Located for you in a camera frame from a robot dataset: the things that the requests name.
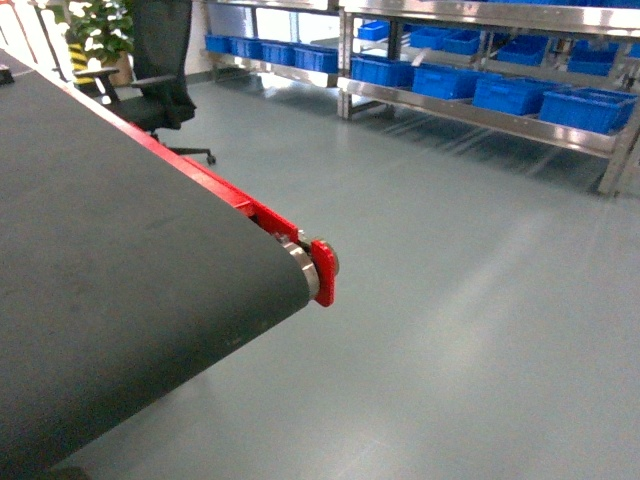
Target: blue storage crate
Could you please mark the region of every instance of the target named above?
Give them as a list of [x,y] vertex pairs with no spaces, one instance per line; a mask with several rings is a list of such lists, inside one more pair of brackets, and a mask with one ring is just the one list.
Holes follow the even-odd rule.
[[424,28],[424,26],[416,25],[415,23],[405,23],[402,26],[402,30],[405,32],[415,32],[416,30],[420,30],[421,28]]
[[573,46],[567,70],[606,77],[613,66],[619,47],[618,43],[597,45],[587,40],[580,40]]
[[622,128],[637,96],[596,88],[545,92],[540,120],[607,134]]
[[598,60],[577,60],[570,58],[567,63],[567,70],[569,72],[586,73],[588,75],[599,75],[606,77],[609,75],[609,71],[613,66],[613,62],[600,62]]
[[389,22],[376,20],[365,23],[358,29],[358,38],[362,40],[381,40],[389,36]]
[[547,41],[546,37],[522,35],[498,50],[496,58],[501,62],[540,65],[544,58]]
[[442,49],[446,52],[459,53],[460,55],[473,55],[480,46],[480,32],[476,30],[460,30],[448,37],[442,43]]
[[480,78],[497,80],[501,76],[495,73],[425,64],[415,70],[413,91],[445,100],[471,98]]
[[571,56],[580,60],[594,60],[597,57],[601,59],[601,61],[613,61],[618,48],[620,48],[620,44],[615,42],[599,44],[597,42],[589,42],[588,40],[579,40],[573,46]]
[[262,59],[278,65],[296,64],[296,52],[293,44],[282,42],[262,42]]
[[544,92],[566,85],[543,82],[532,78],[480,79],[473,97],[473,105],[512,115],[538,113]]
[[411,34],[411,37],[409,38],[409,45],[416,48],[442,50],[444,39],[456,32],[458,32],[458,30],[452,30],[449,28],[421,28]]
[[338,73],[338,51],[324,47],[295,47],[296,67],[324,73]]
[[231,37],[231,53],[244,58],[262,60],[262,42],[255,38]]
[[356,57],[351,61],[351,78],[387,87],[409,87],[413,82],[409,62],[386,58]]
[[602,0],[605,8],[640,8],[640,0]]
[[208,52],[229,53],[231,51],[229,37],[224,35],[205,35],[205,45]]

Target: metal shelving unit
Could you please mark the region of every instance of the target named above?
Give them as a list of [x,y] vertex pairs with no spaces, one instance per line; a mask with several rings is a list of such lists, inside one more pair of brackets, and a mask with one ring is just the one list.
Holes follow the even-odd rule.
[[471,99],[466,101],[441,100],[408,90],[383,87],[349,78],[340,78],[338,87],[352,95],[375,98],[384,103],[409,107],[453,120],[461,120],[602,158],[610,158],[615,150],[616,137],[614,136],[542,122],[534,117],[519,117],[474,107],[469,103]]
[[[253,36],[255,38],[258,38],[257,8],[270,8],[289,12],[307,12],[321,15],[335,15],[338,12],[338,0],[210,0],[210,2],[219,5],[229,5],[231,7],[249,8],[251,11]],[[218,70],[226,68],[233,69],[236,72],[238,71],[237,69],[241,69],[253,73],[271,73],[279,77],[288,78],[289,80],[323,88],[337,86],[337,75],[277,65],[262,60],[252,60],[234,55],[209,52],[209,56],[214,64],[216,78],[219,78]]]
[[236,7],[274,8],[277,10],[327,13],[338,11],[338,0],[215,0],[212,3]]
[[[533,117],[517,117],[469,105],[464,101],[444,101],[407,90],[381,87],[350,78],[351,56],[354,45],[355,17],[382,18],[391,22],[387,43],[387,56],[397,59],[404,52],[411,56],[417,52],[402,49],[402,23],[439,24],[448,27],[491,29],[511,33],[549,34],[570,38],[599,38],[625,43],[640,36],[640,10],[593,7],[558,7],[522,4],[455,2],[438,0],[340,0],[340,46],[338,65],[338,115],[350,119],[353,114],[369,106],[398,105],[432,115],[451,118],[506,132],[518,137],[577,150],[608,159],[607,170],[598,190],[615,194],[638,162],[640,148],[635,148],[640,134],[640,106],[617,135],[601,135],[575,128],[542,122]],[[427,61],[464,64],[471,59],[454,59],[449,54],[429,52]],[[484,70],[511,75],[547,78],[575,85],[611,86],[613,75],[595,77],[553,68],[527,67],[507,64],[485,58]],[[353,105],[352,97],[360,96],[371,102]]]
[[308,83],[317,87],[332,88],[338,86],[338,75],[324,72],[314,72],[301,68],[288,67],[263,60],[236,57],[234,55],[209,52],[211,60],[217,65],[241,68],[250,72],[272,73],[279,77],[288,78],[297,82]]

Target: conveyor belt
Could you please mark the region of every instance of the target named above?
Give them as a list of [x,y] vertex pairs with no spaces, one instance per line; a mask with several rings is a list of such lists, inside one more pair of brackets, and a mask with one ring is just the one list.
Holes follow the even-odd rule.
[[0,132],[0,478],[307,304],[277,241],[37,72],[0,87]]

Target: metal roller end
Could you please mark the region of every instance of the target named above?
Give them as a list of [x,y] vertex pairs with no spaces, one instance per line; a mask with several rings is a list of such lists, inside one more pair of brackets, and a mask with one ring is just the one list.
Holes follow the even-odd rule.
[[293,242],[286,242],[283,243],[282,246],[291,254],[296,262],[298,262],[298,265],[300,265],[300,269],[309,285],[309,300],[313,300],[320,291],[320,277],[313,264],[313,260],[311,260],[311,257],[307,255],[307,252],[305,252],[300,245]]

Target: office chair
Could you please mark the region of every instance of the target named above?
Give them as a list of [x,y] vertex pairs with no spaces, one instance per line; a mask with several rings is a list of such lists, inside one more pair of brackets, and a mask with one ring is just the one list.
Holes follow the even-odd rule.
[[[151,133],[156,140],[158,128],[180,129],[182,122],[195,116],[195,104],[189,98],[184,64],[191,33],[192,0],[135,0],[133,2],[136,81],[131,86],[141,96],[121,100],[109,82],[116,68],[74,72],[77,78],[98,78],[111,103],[106,108]],[[206,154],[207,163],[216,158],[208,148],[173,148],[178,155]]]

